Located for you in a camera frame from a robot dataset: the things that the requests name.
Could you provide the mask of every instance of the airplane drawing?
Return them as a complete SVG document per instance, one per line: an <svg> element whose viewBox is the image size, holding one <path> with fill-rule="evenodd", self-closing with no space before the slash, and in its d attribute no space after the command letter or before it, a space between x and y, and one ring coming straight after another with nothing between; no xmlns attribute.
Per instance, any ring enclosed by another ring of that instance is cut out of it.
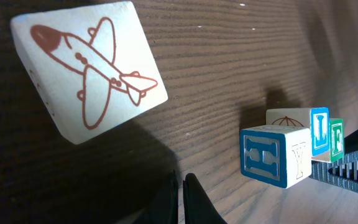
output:
<svg viewBox="0 0 358 224"><path fill-rule="evenodd" d="M30 34L50 58L83 76L83 89L76 95L82 101L83 122L89 130L97 128L103 120L115 90L127 94L139 106L146 93L158 85L153 78L143 77L137 71L125 74L114 65L116 36L108 17L101 18L96 28L88 29L89 42L43 25L32 26Z"/></svg>

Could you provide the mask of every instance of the green square border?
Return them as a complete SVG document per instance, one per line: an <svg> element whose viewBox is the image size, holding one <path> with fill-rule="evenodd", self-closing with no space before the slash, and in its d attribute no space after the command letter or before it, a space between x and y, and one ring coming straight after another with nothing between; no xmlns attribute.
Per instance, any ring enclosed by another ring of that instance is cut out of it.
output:
<svg viewBox="0 0 358 224"><path fill-rule="evenodd" d="M341 124L342 125L342 145L343 147L345 147L345 126L344 126L344 122L343 122L343 119L341 118L331 118L329 120L329 131L330 133L332 133L333 131L333 126L335 125L338 125L338 124ZM331 136L331 148L329 149L330 151L330 154L331 154L331 162L335 162L337 161L338 159L340 158L343 158L343 156L345 155L345 148L342 150L342 152L336 154L335 156L333 155L333 152L334 152L334 147L335 147L335 143L332 142L332 137Z"/></svg>

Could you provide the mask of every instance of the table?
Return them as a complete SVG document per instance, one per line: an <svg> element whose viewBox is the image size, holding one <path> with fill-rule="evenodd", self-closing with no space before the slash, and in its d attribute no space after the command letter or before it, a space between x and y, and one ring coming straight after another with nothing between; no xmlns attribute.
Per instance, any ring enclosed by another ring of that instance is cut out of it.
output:
<svg viewBox="0 0 358 224"><path fill-rule="evenodd" d="M358 128L358 1L135 0L169 100L74 146L9 20L99 2L0 0L0 223L112 223L172 169L195 173L228 223L358 223L358 194L311 179L282 190L239 169L239 130L268 108L328 106Z"/></svg>

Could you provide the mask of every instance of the stack of blocks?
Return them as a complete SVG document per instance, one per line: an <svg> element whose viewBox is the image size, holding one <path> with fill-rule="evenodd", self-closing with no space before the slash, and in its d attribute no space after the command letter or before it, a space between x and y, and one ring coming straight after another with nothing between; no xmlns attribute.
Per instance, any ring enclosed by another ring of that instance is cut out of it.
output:
<svg viewBox="0 0 358 224"><path fill-rule="evenodd" d="M241 172L289 188L311 174L311 161L335 162L344 155L344 123L328 108L266 111L266 125L241 130Z"/></svg>

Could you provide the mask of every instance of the alphabet block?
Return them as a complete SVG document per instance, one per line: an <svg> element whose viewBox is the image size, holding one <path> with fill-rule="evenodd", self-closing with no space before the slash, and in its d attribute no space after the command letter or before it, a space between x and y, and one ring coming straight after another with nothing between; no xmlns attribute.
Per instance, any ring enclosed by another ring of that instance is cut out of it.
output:
<svg viewBox="0 0 358 224"><path fill-rule="evenodd" d="M263 125L241 130L241 173L289 188L311 174L311 134L303 127Z"/></svg>
<svg viewBox="0 0 358 224"><path fill-rule="evenodd" d="M168 99L129 1L24 14L11 29L58 130L75 144Z"/></svg>
<svg viewBox="0 0 358 224"><path fill-rule="evenodd" d="M326 151L318 156L314 156L311 159L320 162L335 162L342 158L345 154L344 150L344 122L341 118L331 118L329 120L329 131L331 133L330 138L330 150Z"/></svg>
<svg viewBox="0 0 358 224"><path fill-rule="evenodd" d="M301 126L311 130L311 152L320 155L330 148L328 108L288 108L266 111L266 124Z"/></svg>

